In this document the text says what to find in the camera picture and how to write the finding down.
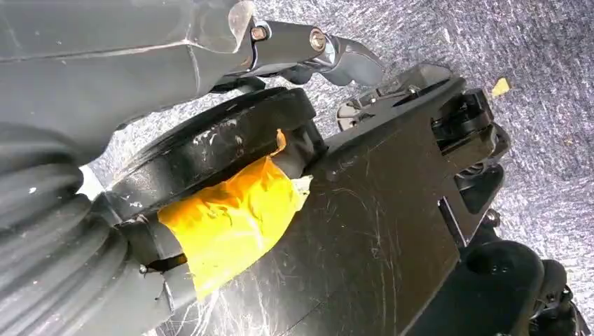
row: scratched black surface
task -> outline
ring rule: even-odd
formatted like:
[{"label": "scratched black surface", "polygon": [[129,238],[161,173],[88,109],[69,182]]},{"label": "scratched black surface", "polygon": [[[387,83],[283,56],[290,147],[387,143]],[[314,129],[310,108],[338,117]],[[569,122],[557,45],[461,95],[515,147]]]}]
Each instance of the scratched black surface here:
[{"label": "scratched black surface", "polygon": [[[443,103],[460,88],[452,81],[434,96],[442,92]],[[475,162],[481,152],[470,141],[464,155],[442,156],[429,126],[428,106],[438,101],[418,99],[404,116],[382,115],[329,139],[330,153],[310,171],[308,201],[271,252],[156,333],[406,331],[459,256],[437,201],[457,200],[450,205],[468,225],[481,217],[468,213],[453,183],[464,155]]]}]

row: gray carpet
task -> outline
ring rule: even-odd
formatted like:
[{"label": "gray carpet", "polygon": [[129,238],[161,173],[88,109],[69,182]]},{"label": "gray carpet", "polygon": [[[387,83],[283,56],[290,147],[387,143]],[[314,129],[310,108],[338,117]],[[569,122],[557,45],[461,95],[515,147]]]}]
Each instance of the gray carpet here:
[{"label": "gray carpet", "polygon": [[[507,180],[495,208],[503,237],[562,262],[584,316],[594,323],[594,3],[591,0],[256,0],[262,19],[318,25],[379,54],[389,80],[418,62],[447,64],[488,92],[499,77],[513,87],[492,99],[513,139]],[[273,85],[286,85],[272,80]],[[304,86],[325,136],[338,131],[338,102],[363,87],[323,78]],[[154,113],[118,132],[91,164],[100,181],[150,140],[229,99],[204,97]]]}]

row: yellow tape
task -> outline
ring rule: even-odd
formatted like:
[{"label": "yellow tape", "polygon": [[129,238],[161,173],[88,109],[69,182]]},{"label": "yellow tape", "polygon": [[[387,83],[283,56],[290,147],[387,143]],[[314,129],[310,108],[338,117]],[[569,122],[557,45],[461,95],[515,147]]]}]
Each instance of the yellow tape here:
[{"label": "yellow tape", "polygon": [[296,191],[266,156],[231,179],[161,209],[159,221],[173,232],[188,258],[197,297],[224,285],[268,252],[306,194]]}]

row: black round flange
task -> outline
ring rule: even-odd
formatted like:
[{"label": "black round flange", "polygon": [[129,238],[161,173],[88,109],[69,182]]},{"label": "black round flange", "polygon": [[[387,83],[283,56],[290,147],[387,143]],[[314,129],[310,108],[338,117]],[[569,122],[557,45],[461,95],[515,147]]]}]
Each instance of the black round flange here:
[{"label": "black round flange", "polygon": [[273,152],[277,130],[322,138],[302,89],[277,87],[215,106],[176,126],[141,150],[106,192],[123,221],[212,186]]}]

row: hex bolt head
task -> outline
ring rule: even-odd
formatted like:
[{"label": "hex bolt head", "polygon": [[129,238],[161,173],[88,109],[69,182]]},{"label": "hex bolt head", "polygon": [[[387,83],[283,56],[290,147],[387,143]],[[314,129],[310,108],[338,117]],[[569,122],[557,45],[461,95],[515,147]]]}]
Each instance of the hex bolt head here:
[{"label": "hex bolt head", "polygon": [[262,41],[268,38],[268,32],[264,27],[254,27],[251,29],[251,39],[254,41]]},{"label": "hex bolt head", "polygon": [[310,45],[316,51],[324,51],[326,49],[326,35],[318,28],[312,29],[310,33]]}]

